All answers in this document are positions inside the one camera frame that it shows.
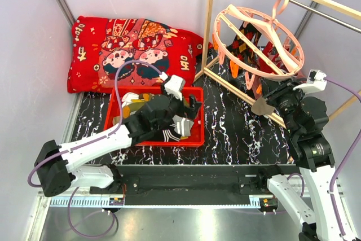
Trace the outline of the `pink round clip hanger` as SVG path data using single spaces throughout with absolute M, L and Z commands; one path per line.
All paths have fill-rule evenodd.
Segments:
M 219 62 L 230 61 L 233 77 L 245 72 L 246 88 L 256 98 L 262 94 L 262 78 L 282 81 L 302 76 L 305 55 L 295 35 L 277 16 L 289 0 L 276 0 L 271 15 L 229 5 L 214 22 L 213 42 Z

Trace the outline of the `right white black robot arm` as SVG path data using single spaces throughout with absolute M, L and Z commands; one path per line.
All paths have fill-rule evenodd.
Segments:
M 298 226 L 299 240 L 359 240 L 353 232 L 337 189 L 341 167 L 335 166 L 332 148 L 322 130 L 327 125 L 325 102 L 313 94 L 325 90 L 327 80 L 308 78 L 271 81 L 263 79 L 262 98 L 280 113 L 288 131 L 288 146 L 303 185 L 307 186 L 310 208 L 295 192 L 278 166 L 259 171 L 256 187 L 272 193 Z

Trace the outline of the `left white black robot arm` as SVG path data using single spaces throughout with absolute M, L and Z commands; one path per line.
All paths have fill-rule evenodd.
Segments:
M 43 144 L 31 174 L 36 174 L 46 197 L 62 194 L 71 187 L 98 187 L 117 193 L 122 186 L 119 173 L 110 166 L 93 166 L 89 161 L 110 152 L 151 140 L 177 117 L 193 121 L 202 103 L 190 95 L 189 102 L 173 95 L 155 95 L 129 117 L 101 133 L 75 142 Z

